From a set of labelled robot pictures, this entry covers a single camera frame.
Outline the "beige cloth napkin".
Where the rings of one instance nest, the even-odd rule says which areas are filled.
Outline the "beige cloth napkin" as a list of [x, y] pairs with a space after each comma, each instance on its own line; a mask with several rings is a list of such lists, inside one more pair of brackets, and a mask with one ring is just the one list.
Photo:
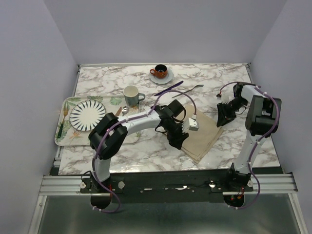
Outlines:
[[188, 131], [189, 137], [182, 144], [182, 151], [196, 164], [210, 151], [224, 129], [216, 126], [216, 121], [197, 109], [197, 131]]

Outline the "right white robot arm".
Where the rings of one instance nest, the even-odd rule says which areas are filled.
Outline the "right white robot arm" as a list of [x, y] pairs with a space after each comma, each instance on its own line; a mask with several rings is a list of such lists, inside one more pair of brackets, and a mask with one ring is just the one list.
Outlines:
[[234, 99], [217, 105], [217, 127], [236, 118], [236, 112], [249, 106], [245, 120], [245, 142], [237, 159], [227, 171], [224, 186], [230, 191], [245, 188], [252, 175], [252, 166], [263, 143], [278, 129], [282, 100], [271, 97], [259, 86], [246, 82], [233, 82]]

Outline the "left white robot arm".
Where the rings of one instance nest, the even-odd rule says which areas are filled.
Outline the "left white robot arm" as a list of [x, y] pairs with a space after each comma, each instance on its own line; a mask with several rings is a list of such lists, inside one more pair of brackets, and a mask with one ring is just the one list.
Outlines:
[[106, 114], [88, 136], [90, 146], [96, 152], [90, 176], [92, 188], [98, 193], [109, 190], [107, 179], [110, 177], [111, 158], [118, 153], [128, 135], [162, 127], [169, 145], [180, 150], [189, 136], [183, 128], [183, 120], [176, 119], [181, 113], [186, 115], [186, 109], [174, 100], [169, 105], [154, 105], [149, 111], [128, 117]]

